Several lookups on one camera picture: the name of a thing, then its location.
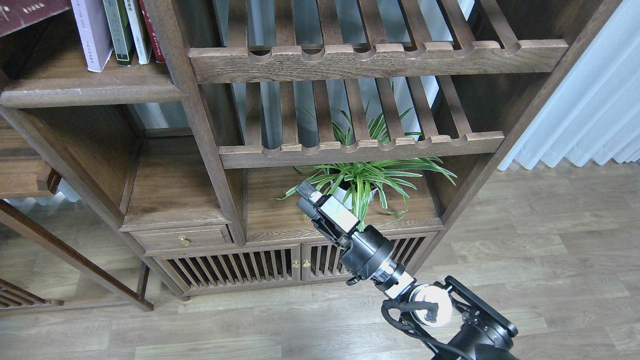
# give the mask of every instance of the brass knob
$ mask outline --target brass knob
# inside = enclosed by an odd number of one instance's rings
[[[189,246],[191,245],[191,240],[187,239],[186,236],[182,235],[179,236],[178,239],[180,239],[180,243],[182,244],[182,246]]]

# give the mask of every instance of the book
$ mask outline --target book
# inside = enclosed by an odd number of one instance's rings
[[[102,0],[109,21],[113,50],[119,66],[130,66],[133,57],[133,34],[124,0]]]
[[[154,55],[156,56],[156,62],[164,63],[164,55],[162,54],[162,50],[160,50],[160,43],[158,42],[158,37],[156,36],[154,27],[151,25],[151,20],[147,15],[144,0],[140,0],[140,10],[142,11],[142,17],[145,19],[145,24],[147,25],[147,32],[151,38],[151,46],[153,47]]]
[[[102,0],[72,0],[84,58],[89,71],[102,72],[111,57],[113,43]]]
[[[70,0],[0,0],[0,37],[70,8]]]
[[[133,42],[136,44],[136,52],[138,53],[138,63],[146,64],[151,59],[151,41],[147,33],[147,27],[142,19],[140,12],[140,3],[138,0],[125,0],[127,15],[131,23],[131,32],[133,33]]]

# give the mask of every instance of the slatted door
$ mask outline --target slatted door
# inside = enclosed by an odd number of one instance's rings
[[[389,239],[394,244],[391,258],[411,268],[436,234],[437,232],[432,232]],[[343,252],[328,241],[302,244],[302,281],[334,281],[352,277],[339,261]]]
[[[270,288],[300,281],[300,245],[157,261],[185,295]]]

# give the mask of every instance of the spider plant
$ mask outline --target spider plant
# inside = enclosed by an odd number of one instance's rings
[[[307,113],[316,119],[315,115],[305,108]],[[400,119],[405,118],[412,109],[407,109],[400,115]],[[369,103],[367,103],[365,109],[365,115],[369,111]],[[335,122],[333,123],[333,135],[335,139],[343,145],[350,145],[353,143],[352,129],[353,123],[351,117],[344,110],[340,110],[342,116],[348,121],[349,126],[346,130],[341,128]],[[385,116],[381,112],[367,123],[369,128],[369,135],[372,139],[377,139],[379,142],[389,142],[389,133],[385,122]],[[420,133],[405,133],[406,136],[420,135]],[[399,221],[404,217],[404,214],[408,211],[409,194],[405,188],[411,188],[416,190],[414,184],[403,179],[406,177],[422,177],[422,174],[418,172],[412,172],[411,170],[428,170],[432,172],[439,172],[445,176],[451,183],[455,184],[453,178],[456,177],[451,171],[441,167],[442,160],[439,158],[411,158],[404,160],[382,160],[382,161],[363,161],[357,163],[336,163],[336,164],[322,164],[322,165],[309,165],[304,167],[294,167],[297,171],[303,174],[311,174],[307,178],[310,184],[314,184],[316,189],[323,191],[324,194],[333,195],[339,186],[348,184],[348,188],[345,188],[346,194],[344,195],[343,202],[349,199],[351,196],[351,207],[353,214],[360,219],[358,230],[362,231],[365,227],[364,218],[369,209],[369,201],[372,197],[372,192],[378,191],[378,197],[380,198],[380,206],[383,209],[388,209],[387,193],[385,189],[391,188],[399,193],[404,200],[404,210],[402,211],[389,211],[389,215],[397,215],[395,220]],[[284,197],[277,200],[284,200],[296,192],[294,186],[289,189]]]

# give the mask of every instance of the black cable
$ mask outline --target black cable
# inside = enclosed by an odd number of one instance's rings
[[[382,306],[380,307],[380,311],[382,312],[382,317],[389,323],[389,325],[395,327],[396,329],[402,331],[403,333],[405,333],[407,336],[414,338],[414,339],[418,339],[421,340],[425,343],[430,344],[433,347],[436,348],[440,348],[442,350],[446,350],[449,352],[452,352],[460,357],[462,357],[464,360],[474,360],[472,359],[469,355],[466,355],[464,352],[462,352],[460,349],[455,348],[449,344],[445,344],[445,343],[441,343],[438,340],[431,338],[431,337],[427,337],[427,336],[423,336],[420,334],[414,334],[411,331],[415,331],[415,327],[414,324],[411,322],[405,322],[403,323],[400,320],[396,320],[394,319],[391,314],[389,314],[389,309],[398,309],[402,312],[405,311],[414,311],[416,309],[431,309],[434,306],[434,304],[430,303],[430,302],[423,302],[423,301],[419,301],[419,302],[401,302],[400,300],[396,300],[396,299],[387,299],[384,300],[382,302]]]
[[[472,357],[470,357],[469,355],[465,354],[460,349],[455,348],[455,347],[453,347],[453,346],[451,346],[449,344],[441,343],[438,340],[435,340],[433,338],[428,338],[426,336],[414,334],[414,333],[408,332],[408,331],[403,331],[403,333],[405,333],[407,336],[409,336],[411,338],[418,339],[420,341],[428,343],[429,345],[432,345],[433,347],[440,348],[440,349],[446,350],[448,352],[452,352],[452,353],[456,354],[457,356],[462,357],[464,360],[474,360]]]

